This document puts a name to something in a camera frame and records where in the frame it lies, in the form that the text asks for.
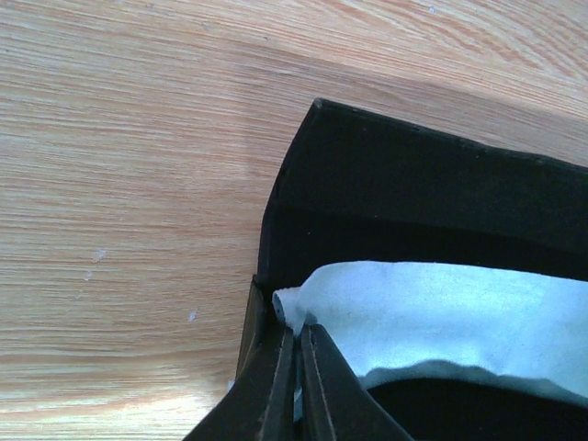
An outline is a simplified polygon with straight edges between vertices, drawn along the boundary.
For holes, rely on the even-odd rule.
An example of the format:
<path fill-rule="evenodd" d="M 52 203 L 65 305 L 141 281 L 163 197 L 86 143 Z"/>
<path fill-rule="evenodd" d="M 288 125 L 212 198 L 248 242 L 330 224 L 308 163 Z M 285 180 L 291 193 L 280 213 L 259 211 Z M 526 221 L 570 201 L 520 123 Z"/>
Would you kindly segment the light blue cleaning cloth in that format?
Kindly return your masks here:
<path fill-rule="evenodd" d="M 587 285 L 441 263 L 343 262 L 275 291 L 294 334 L 319 324 L 360 384 L 458 379 L 587 403 Z"/>

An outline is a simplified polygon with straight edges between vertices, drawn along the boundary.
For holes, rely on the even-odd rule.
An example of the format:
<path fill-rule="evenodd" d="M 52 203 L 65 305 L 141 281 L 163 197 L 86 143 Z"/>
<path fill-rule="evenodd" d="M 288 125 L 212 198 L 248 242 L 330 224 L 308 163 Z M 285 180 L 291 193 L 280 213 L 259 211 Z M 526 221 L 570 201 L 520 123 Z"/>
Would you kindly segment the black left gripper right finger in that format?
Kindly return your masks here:
<path fill-rule="evenodd" d="M 320 325 L 300 334 L 302 426 L 305 440 L 410 440 L 368 394 Z"/>

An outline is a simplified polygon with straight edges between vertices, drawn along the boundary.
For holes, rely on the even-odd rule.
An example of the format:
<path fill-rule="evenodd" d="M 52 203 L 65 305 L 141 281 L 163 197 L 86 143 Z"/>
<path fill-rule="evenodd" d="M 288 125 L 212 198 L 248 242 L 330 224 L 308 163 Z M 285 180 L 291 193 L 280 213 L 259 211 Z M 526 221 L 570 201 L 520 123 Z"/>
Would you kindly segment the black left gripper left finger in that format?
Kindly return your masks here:
<path fill-rule="evenodd" d="M 186 436 L 187 440 L 292 440 L 296 340 L 276 327 L 220 403 Z"/>

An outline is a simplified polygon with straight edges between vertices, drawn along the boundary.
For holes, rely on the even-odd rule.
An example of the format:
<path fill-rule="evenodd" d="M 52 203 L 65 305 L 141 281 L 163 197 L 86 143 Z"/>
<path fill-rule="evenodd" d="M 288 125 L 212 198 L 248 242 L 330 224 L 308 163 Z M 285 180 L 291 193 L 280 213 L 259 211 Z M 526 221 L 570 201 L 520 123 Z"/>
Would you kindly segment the black sunglasses case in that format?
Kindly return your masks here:
<path fill-rule="evenodd" d="M 314 101 L 267 202 L 237 378 L 272 329 L 288 328 L 275 291 L 358 261 L 481 266 L 587 285 L 587 171 Z M 305 440 L 300 334 L 292 440 Z M 587 403 L 458 379 L 365 389 L 410 440 L 587 437 Z"/>

